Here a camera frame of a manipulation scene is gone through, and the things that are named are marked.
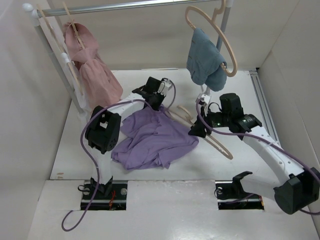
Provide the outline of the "beige wooden hanger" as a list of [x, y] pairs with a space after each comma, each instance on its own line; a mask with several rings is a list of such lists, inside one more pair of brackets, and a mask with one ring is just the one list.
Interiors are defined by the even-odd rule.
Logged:
[[[164, 110], [164, 113], [167, 117], [171, 118], [176, 122], [179, 122], [182, 125], [193, 127], [195, 124], [193, 123], [193, 117], [191, 113], [184, 106], [178, 105], [176, 108], [180, 111], [183, 111], [184, 115], [181, 115], [179, 112], [171, 108], [166, 108]], [[232, 160], [234, 158], [232, 153], [212, 135], [207, 135], [204, 138], [204, 140], [213, 148], [215, 148], [218, 152], [220, 152], [223, 156], [225, 156], [227, 159]]]

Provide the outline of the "purple t shirt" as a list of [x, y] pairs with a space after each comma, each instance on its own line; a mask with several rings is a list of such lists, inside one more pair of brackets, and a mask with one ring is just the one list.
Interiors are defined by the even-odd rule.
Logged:
[[168, 169], [199, 144], [186, 126], [149, 107], [124, 119], [120, 131], [126, 139], [112, 150], [111, 158], [127, 171]]

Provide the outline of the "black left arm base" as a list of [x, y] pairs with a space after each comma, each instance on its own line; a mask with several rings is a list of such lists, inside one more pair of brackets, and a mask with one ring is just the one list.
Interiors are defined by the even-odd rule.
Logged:
[[[91, 186], [89, 181], [77, 187], [82, 193], [80, 209], [85, 210], [93, 196], [95, 188]], [[99, 190], [97, 191], [89, 211], [125, 211], [127, 208], [128, 181], [116, 180], [113, 182], [108, 195], [104, 195]]]

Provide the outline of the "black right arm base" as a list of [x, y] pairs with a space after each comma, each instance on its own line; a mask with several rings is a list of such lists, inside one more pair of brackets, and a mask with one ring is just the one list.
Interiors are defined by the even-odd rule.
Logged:
[[241, 180], [253, 173], [244, 171], [232, 180], [216, 180], [214, 195], [217, 198], [218, 210], [264, 210], [260, 195], [245, 192]]

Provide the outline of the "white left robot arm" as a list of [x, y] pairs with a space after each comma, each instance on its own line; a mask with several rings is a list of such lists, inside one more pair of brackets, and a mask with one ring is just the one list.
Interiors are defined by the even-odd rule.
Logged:
[[84, 140], [87, 140], [89, 149], [84, 151], [94, 165], [90, 178], [90, 190], [94, 196], [104, 199], [111, 194], [113, 176], [111, 171], [104, 167], [108, 162], [104, 154], [111, 152], [117, 145], [122, 121], [144, 108], [157, 111], [172, 86], [172, 82], [167, 78], [158, 80], [150, 76], [145, 85], [134, 89], [118, 103], [108, 107], [98, 105], [94, 108], [80, 137], [82, 147], [85, 146]]

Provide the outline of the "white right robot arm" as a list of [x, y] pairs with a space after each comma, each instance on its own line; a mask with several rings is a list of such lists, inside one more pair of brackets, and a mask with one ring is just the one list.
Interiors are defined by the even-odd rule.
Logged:
[[262, 158], [276, 176], [276, 180], [267, 182], [254, 178], [251, 171], [239, 173], [231, 183], [216, 192], [219, 199], [232, 199], [236, 203], [259, 195], [275, 201], [289, 215], [304, 212], [304, 207], [319, 199], [319, 171], [281, 148], [261, 121], [253, 114], [244, 113], [237, 94], [221, 95], [218, 112], [210, 110], [210, 99], [205, 93], [197, 97], [197, 118], [189, 134], [202, 138], [211, 133], [237, 136]]

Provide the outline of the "beige hanger with pink dress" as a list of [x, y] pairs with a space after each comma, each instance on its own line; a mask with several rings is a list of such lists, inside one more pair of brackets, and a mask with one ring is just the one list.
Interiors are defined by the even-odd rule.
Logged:
[[69, 9], [68, 9], [68, 7], [67, 7], [67, 5], [66, 5], [66, 3], [65, 3], [64, 1], [62, 2], [62, 5], [63, 5], [63, 7], [64, 7], [64, 9], [65, 9], [65, 11], [66, 11], [67, 16], [69, 17], [69, 20], [70, 20], [70, 23], [71, 23], [71, 25], [72, 25], [72, 28], [73, 28], [73, 31], [74, 31], [74, 34], [75, 34], [75, 37], [76, 37], [77, 41], [78, 41], [79, 44], [81, 45], [82, 49], [85, 49], [85, 46], [84, 46], [84, 44], [83, 44], [83, 41], [81, 40], [81, 38], [80, 38], [80, 36], [79, 36], [79, 33], [78, 33], [78, 30], [77, 30], [77, 28], [76, 28], [74, 19], [72, 18], [71, 14], [70, 14], [70, 11], [69, 11]]

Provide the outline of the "beige hanger with white garment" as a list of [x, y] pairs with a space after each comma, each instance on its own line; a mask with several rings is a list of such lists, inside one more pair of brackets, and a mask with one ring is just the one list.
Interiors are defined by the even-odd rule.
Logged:
[[39, 4], [36, 4], [36, 7], [37, 7], [37, 10], [40, 12], [40, 16], [43, 18], [44, 22], [46, 23], [47, 25], [47, 28], [49, 29], [50, 33], [51, 33], [51, 36], [54, 38], [59, 50], [60, 50], [60, 55], [62, 57], [62, 60], [63, 62], [68, 66], [69, 68], [69, 71], [71, 72], [72, 76], [73, 76], [73, 79], [74, 79], [74, 82], [76, 83], [77, 85], [77, 89], [79, 90], [80, 94], [83, 96], [83, 89], [80, 85], [80, 82], [78, 80], [78, 77], [77, 77], [77, 74], [75, 73], [74, 71], [74, 68], [73, 68], [73, 65], [71, 63], [71, 60], [69, 58], [69, 55], [67, 54], [65, 48], [63, 47], [63, 45], [60, 43], [60, 41], [58, 40], [57, 38], [57, 35], [53, 29], [53, 27], [51, 26], [49, 20], [47, 19], [47, 17], [45, 16], [43, 10], [41, 9], [40, 5]]

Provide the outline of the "pink hanging dress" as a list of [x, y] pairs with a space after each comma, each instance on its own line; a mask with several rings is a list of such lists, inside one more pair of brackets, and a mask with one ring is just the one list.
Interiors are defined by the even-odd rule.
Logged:
[[79, 44], [70, 22], [63, 25], [62, 32], [69, 56], [80, 73], [90, 107], [107, 107], [119, 102], [123, 88], [100, 58], [98, 41], [84, 25], [75, 23], [75, 26], [85, 49]]

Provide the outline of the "blue denim shorts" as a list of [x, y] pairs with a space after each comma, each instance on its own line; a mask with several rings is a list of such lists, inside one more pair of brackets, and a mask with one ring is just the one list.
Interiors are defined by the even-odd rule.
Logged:
[[221, 64], [226, 64], [224, 57], [208, 35], [202, 29], [196, 28], [186, 62], [191, 80], [199, 86], [206, 85], [214, 92], [221, 91], [227, 81], [227, 74]]

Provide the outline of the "white clothes rack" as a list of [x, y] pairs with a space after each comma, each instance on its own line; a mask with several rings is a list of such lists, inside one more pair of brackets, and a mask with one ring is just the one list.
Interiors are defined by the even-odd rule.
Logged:
[[[95, 12], [106, 12], [106, 11], [115, 11], [115, 10], [125, 10], [125, 9], [137, 9], [137, 8], [147, 8], [147, 7], [157, 7], [157, 6], [167, 6], [167, 5], [178, 5], [178, 4], [187, 4], [193, 3], [192, 0], [145, 0], [145, 1], [136, 1], [136, 2], [125, 2], [125, 3], [116, 3], [116, 4], [104, 4], [104, 5], [95, 5], [95, 6], [81, 6], [81, 7], [71, 7], [68, 8], [71, 15], [77, 14], [86, 14], [86, 13], [95, 13]], [[227, 26], [227, 22], [229, 19], [230, 11], [234, 2], [232, 0], [222, 0], [219, 8], [215, 8], [213, 11], [213, 15], [209, 17], [204, 11], [195, 7], [188, 6], [185, 10], [185, 20], [187, 24], [195, 29], [195, 25], [189, 19], [189, 12], [194, 11], [203, 16], [208, 23], [215, 29], [218, 33], [217, 40], [217, 49], [221, 49], [221, 45], [224, 44], [227, 48], [229, 56], [231, 58], [233, 64], [233, 70], [229, 71], [225, 64], [221, 64], [222, 69], [226, 73], [228, 77], [234, 77], [238, 71], [238, 63], [235, 57], [235, 54], [230, 46], [229, 41], [225, 36], [225, 30]], [[60, 79], [62, 80], [66, 90], [68, 91], [69, 96], [71, 97], [77, 111], [79, 114], [83, 114], [84, 110], [80, 107], [77, 97], [74, 91], [71, 88], [71, 85], [63, 71], [63, 68], [60, 65], [60, 62], [55, 55], [40, 23], [41, 14], [37, 8], [34, 8], [30, 3], [23, 3], [22, 9], [28, 15], [32, 25], [37, 32], [44, 48], [47, 51], [47, 54], [53, 63], [56, 71], [58, 72]], [[45, 9], [43, 10], [46, 18], [47, 17], [57, 17], [57, 16], [65, 16], [67, 15], [64, 8], [59, 9]]]

